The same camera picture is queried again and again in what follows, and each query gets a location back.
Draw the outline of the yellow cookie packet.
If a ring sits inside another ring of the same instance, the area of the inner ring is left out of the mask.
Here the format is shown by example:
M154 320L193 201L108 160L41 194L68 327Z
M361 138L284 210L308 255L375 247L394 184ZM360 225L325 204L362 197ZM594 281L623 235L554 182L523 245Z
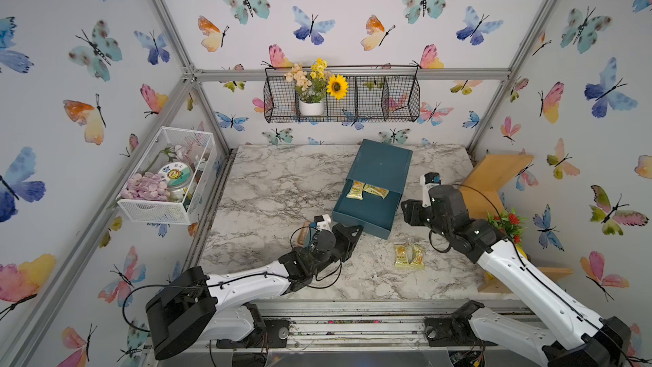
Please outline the yellow cookie packet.
M420 245L413 244L412 260L410 262L410 267L417 270L424 270L425 269L424 255L425 255L425 249Z
M363 191L365 193L369 193L371 195L376 195L376 196L381 197L383 199L385 199L387 197L387 195L389 195L388 190L385 190L385 189L382 189L380 187L373 186L373 185L364 185Z
M406 269L410 267L409 247L405 245L395 245L395 268Z
M351 185L349 192L346 194L347 199L363 200L363 190L365 184L359 181L354 181Z

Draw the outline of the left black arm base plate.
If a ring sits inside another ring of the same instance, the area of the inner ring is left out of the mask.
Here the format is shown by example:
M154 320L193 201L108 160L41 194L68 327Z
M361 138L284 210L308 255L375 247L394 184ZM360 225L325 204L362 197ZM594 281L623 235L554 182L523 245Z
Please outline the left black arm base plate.
M215 341L218 349L261 348L263 350L286 348L290 336L290 322L286 319L263 319L255 323L254 330L239 341L228 339Z

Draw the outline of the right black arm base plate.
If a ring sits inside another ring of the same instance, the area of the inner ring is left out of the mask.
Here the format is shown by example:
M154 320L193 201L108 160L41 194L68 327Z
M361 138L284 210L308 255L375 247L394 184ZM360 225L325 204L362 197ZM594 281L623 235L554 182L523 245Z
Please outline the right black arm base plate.
M482 343L489 347L497 346L496 343L482 341L471 329L471 316L479 309L485 309L485 305L469 300L450 315L425 319L424 336L428 345L431 348L473 346Z

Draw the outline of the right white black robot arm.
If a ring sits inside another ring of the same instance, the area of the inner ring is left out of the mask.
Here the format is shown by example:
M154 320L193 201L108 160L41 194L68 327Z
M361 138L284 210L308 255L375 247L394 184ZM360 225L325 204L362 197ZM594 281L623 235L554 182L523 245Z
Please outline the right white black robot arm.
M453 250L493 275L545 325L536 328L470 300L454 329L495 343L539 366L627 366L629 327L578 302L533 266L514 241L485 219L472 219L460 185L425 185L423 200L405 200L403 219L439 234Z

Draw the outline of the dark teal top drawer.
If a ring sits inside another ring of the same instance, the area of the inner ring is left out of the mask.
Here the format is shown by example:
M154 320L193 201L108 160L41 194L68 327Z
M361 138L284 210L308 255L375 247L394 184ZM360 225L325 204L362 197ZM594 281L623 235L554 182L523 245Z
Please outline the dark teal top drawer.
M399 209L402 195L390 191L387 197L363 193L363 199L349 199L347 194L353 186L351 179L346 180L332 212L332 219L345 226L362 226L363 232L383 240L388 240Z

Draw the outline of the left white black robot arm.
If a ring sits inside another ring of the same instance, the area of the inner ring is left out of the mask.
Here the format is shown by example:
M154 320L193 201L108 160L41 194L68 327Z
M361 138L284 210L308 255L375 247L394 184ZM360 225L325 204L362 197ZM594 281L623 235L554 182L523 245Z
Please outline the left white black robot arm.
M266 327L255 302L316 288L331 264L342 266L363 234L360 226L322 223L309 246L295 246L278 260L232 275L190 268L165 285L145 310L156 360L168 360L197 341L248 347Z

